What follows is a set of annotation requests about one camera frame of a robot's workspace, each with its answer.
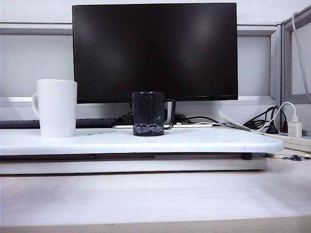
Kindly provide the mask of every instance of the white partition wall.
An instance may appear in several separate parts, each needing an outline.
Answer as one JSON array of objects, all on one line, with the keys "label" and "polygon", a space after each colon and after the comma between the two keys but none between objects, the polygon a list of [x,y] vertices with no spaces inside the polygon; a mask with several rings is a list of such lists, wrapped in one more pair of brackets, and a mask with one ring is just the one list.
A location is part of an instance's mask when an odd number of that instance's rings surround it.
[{"label": "white partition wall", "polygon": [[[311,91],[311,6],[300,11],[294,19],[296,34],[301,44],[300,57],[303,61],[307,87]],[[306,94],[299,62],[298,47],[293,33],[291,18],[282,25],[282,98],[296,106],[299,121],[303,127],[311,126],[311,101]],[[291,116],[293,109],[285,106],[285,114]]]},{"label": "white partition wall", "polygon": [[[73,79],[71,6],[74,4],[152,3],[147,0],[2,0],[1,120],[35,119],[30,96],[35,80]],[[236,2],[238,14],[239,100],[180,102],[177,112],[187,116],[218,117],[221,109],[244,123],[280,103],[280,25],[307,0],[196,1]],[[117,117],[128,104],[83,104],[78,117]]]}]

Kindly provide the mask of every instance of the keyboard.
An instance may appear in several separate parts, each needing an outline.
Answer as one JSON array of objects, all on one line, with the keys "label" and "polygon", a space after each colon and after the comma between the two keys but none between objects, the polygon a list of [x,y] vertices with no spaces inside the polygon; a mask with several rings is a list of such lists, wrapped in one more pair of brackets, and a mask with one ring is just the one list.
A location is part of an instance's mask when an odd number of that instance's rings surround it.
[{"label": "keyboard", "polygon": [[[111,128],[118,123],[117,118],[84,118],[77,119],[76,128]],[[39,120],[4,120],[0,129],[39,129]]]}]

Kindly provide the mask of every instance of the black monitor screen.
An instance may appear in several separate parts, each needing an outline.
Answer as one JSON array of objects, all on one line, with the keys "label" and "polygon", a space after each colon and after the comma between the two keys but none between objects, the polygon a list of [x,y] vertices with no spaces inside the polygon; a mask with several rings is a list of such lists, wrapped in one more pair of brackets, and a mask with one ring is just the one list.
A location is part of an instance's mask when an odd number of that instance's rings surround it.
[{"label": "black monitor screen", "polygon": [[238,97],[235,3],[73,6],[78,103]]}]

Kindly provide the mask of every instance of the white charger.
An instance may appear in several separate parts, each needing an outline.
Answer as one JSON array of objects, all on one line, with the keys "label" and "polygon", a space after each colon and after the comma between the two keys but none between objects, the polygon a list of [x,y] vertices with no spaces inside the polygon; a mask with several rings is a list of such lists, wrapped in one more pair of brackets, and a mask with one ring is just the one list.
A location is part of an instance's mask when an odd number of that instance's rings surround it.
[{"label": "white charger", "polygon": [[298,122],[298,117],[294,113],[292,122],[288,123],[288,137],[302,137],[302,123]]}]

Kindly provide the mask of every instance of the white mug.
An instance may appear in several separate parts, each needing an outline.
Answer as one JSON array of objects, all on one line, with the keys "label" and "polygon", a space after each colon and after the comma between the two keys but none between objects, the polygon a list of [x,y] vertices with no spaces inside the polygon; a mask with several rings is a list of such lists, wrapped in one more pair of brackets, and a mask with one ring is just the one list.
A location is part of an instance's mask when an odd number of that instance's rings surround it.
[{"label": "white mug", "polygon": [[42,137],[72,137],[76,128],[77,83],[37,80],[32,107],[39,117]]}]

